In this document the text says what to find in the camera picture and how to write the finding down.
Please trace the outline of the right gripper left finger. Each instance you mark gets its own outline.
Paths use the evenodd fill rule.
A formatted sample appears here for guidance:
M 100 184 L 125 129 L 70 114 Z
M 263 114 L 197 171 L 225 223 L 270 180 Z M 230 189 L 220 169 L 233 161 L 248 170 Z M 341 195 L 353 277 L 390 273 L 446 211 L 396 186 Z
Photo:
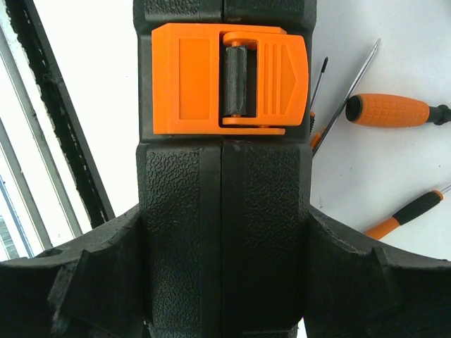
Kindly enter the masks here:
M 34 258 L 1 263 L 2 337 L 141 337 L 137 206 Z

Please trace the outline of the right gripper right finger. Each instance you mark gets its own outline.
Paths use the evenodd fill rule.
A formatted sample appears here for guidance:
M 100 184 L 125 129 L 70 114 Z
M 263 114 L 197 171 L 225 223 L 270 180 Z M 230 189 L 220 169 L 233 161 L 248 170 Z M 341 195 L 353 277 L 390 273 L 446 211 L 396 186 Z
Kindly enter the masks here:
M 378 242 L 310 211 L 308 337 L 449 337 L 450 262 Z

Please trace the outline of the black plastic tool case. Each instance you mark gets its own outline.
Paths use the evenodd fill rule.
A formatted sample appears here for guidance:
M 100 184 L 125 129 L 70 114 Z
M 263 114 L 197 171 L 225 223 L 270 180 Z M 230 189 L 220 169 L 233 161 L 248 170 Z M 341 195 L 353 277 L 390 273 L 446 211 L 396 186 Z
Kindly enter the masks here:
M 158 136 L 153 29 L 278 26 L 311 46 L 315 1 L 135 1 L 144 242 L 152 337 L 294 337 L 304 314 L 309 124 L 283 136 Z

